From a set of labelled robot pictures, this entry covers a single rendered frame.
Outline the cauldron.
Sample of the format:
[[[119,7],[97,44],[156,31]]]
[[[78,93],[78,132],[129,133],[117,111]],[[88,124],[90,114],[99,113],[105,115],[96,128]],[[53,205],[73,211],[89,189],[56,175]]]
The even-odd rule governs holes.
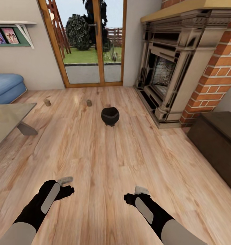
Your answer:
[[[101,112],[101,118],[106,125],[114,126],[119,120],[120,114],[115,107],[104,108]]]

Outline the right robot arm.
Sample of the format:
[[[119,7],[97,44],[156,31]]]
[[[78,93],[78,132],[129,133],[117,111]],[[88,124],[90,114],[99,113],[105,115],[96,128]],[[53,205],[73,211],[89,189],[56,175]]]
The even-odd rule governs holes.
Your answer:
[[[127,204],[136,207],[164,245],[208,245],[149,198],[147,188],[135,187],[135,193],[124,195]]]

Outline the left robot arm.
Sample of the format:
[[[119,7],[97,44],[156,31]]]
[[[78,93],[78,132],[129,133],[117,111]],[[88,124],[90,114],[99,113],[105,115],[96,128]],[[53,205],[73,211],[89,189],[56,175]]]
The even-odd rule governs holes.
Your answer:
[[[23,208],[21,214],[12,226],[1,237],[0,245],[31,245],[52,203],[75,192],[74,188],[63,187],[63,184],[73,182],[73,177],[46,181],[33,197],[30,203]]]

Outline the pillar candle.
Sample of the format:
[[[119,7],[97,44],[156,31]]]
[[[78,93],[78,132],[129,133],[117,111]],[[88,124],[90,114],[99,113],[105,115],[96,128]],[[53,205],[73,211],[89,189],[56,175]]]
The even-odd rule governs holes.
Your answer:
[[[48,99],[44,100],[44,102],[45,102],[46,106],[51,106],[51,102]]]
[[[89,107],[92,106],[91,100],[87,100],[86,103],[87,103],[87,105],[88,105]]]

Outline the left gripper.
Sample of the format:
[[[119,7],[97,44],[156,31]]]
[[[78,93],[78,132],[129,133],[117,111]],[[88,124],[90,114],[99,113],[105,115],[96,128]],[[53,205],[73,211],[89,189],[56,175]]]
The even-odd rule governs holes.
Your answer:
[[[74,188],[71,187],[70,185],[66,186],[66,187],[60,186],[60,188],[62,188],[62,193],[57,199],[55,198],[55,200],[60,200],[60,199],[65,198],[67,196],[71,196],[71,194],[75,192]]]

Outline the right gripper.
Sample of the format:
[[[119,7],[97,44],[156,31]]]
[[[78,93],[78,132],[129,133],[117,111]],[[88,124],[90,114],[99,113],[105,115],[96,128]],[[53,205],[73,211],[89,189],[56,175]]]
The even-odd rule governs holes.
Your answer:
[[[127,194],[127,195],[124,195],[124,200],[126,200],[126,203],[127,204],[130,204],[130,205],[133,205],[134,207],[136,207],[135,206],[135,198],[137,197],[138,195],[133,195],[133,194]]]

